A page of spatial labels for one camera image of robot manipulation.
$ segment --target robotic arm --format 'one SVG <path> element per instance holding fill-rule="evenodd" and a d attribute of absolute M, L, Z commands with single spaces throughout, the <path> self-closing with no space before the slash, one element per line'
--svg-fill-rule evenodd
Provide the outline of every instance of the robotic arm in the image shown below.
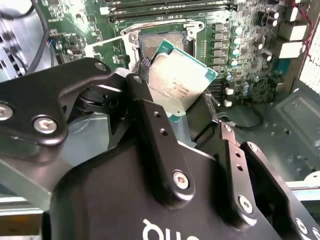
<path fill-rule="evenodd" d="M 203 101 L 187 112 L 193 149 L 142 77 L 97 59 L 3 82 L 1 182 L 49 213 L 53 240 L 320 240 L 258 146 L 214 113 L 205 127 L 195 120 L 210 114 Z M 109 146 L 72 166 L 60 155 L 68 123 L 92 112 L 109 115 Z"/>

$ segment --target black plastic part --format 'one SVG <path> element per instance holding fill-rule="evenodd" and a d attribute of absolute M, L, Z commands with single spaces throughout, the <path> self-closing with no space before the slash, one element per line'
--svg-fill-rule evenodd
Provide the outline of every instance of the black plastic part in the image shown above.
<path fill-rule="evenodd" d="M 66 119 L 79 94 L 93 85 L 117 84 L 110 81 L 110 68 L 105 66 L 106 71 L 102 71 L 95 63 L 99 63 L 95 58 L 84 58 L 1 83 L 0 103 L 14 111 L 10 119 L 0 121 L 1 134 L 38 145 L 61 144 L 68 134 Z M 33 121 L 38 117 L 53 119 L 57 130 L 51 134 L 37 132 Z"/>
<path fill-rule="evenodd" d="M 127 141 L 63 177 L 51 199 L 52 240 L 281 240 L 262 215 L 245 231 L 226 224 L 215 206 L 219 164 L 181 145 L 177 150 L 196 185 L 187 206 L 168 210 L 156 201 L 150 156 L 138 140 Z M 147 221 L 154 224 L 149 230 Z"/>
<path fill-rule="evenodd" d="M 283 240 L 301 240 L 307 237 L 317 240 L 313 228 L 319 231 L 319 226 L 311 217 L 303 204 L 295 197 L 285 181 L 279 176 L 269 163 L 264 153 L 257 147 L 254 151 L 252 142 L 244 142 L 241 149 L 245 152 L 248 165 L 254 173 L 251 175 L 255 192 L 264 193 L 264 201 L 272 206 L 272 225 Z M 300 220 L 307 234 L 304 234 L 297 225 Z"/>
<path fill-rule="evenodd" d="M 217 114 L 210 107 L 213 108 L 212 103 L 208 105 L 205 96 L 201 94 L 186 111 L 190 137 L 197 145 L 201 145 L 206 140 L 212 138 L 213 134 L 210 133 L 212 133 L 212 130 L 215 129 L 219 122 Z"/>
<path fill-rule="evenodd" d="M 219 188 L 221 198 L 217 204 L 222 217 L 239 230 L 254 226 L 260 211 L 255 203 L 246 156 L 237 146 L 234 131 L 220 122 L 214 130 L 212 141 L 206 142 L 200 149 L 210 152 L 221 167 L 218 174 L 224 184 Z M 246 212 L 240 205 L 240 196 L 249 200 L 252 212 Z"/>
<path fill-rule="evenodd" d="M 178 141 L 164 108 L 153 102 L 144 79 L 129 74 L 126 77 L 127 92 L 139 133 L 150 157 L 154 174 L 154 193 L 157 199 L 170 208 L 181 208 L 195 196 L 196 189 L 188 166 L 180 153 Z M 182 172 L 188 178 L 186 189 L 179 188 L 173 178 L 174 172 Z"/>

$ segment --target motherboard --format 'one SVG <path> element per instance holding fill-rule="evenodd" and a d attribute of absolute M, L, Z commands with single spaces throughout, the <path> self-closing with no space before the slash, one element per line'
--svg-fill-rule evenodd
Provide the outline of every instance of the motherboard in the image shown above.
<path fill-rule="evenodd" d="M 226 107 L 274 99 L 290 59 L 271 51 L 278 0 L 38 0 L 59 64 L 94 57 L 134 69 L 165 39 L 218 73 L 209 90 Z"/>

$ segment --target cpu processor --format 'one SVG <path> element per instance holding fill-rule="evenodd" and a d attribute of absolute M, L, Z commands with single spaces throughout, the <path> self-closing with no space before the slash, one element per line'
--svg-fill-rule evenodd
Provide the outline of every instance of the cpu processor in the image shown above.
<path fill-rule="evenodd" d="M 164 40 L 155 52 L 148 87 L 153 101 L 177 122 L 218 73 Z"/>

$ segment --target green motherboard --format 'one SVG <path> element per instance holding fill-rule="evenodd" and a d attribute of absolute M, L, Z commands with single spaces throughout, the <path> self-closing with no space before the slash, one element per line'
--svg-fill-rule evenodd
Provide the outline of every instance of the green motherboard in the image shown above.
<path fill-rule="evenodd" d="M 164 39 L 218 73 L 209 86 L 220 102 L 270 102 L 281 81 L 269 51 L 279 25 L 260 15 L 285 7 L 266 0 L 38 0 L 59 64 L 94 57 L 132 70 Z M 232 96 L 225 88 L 232 88 Z"/>

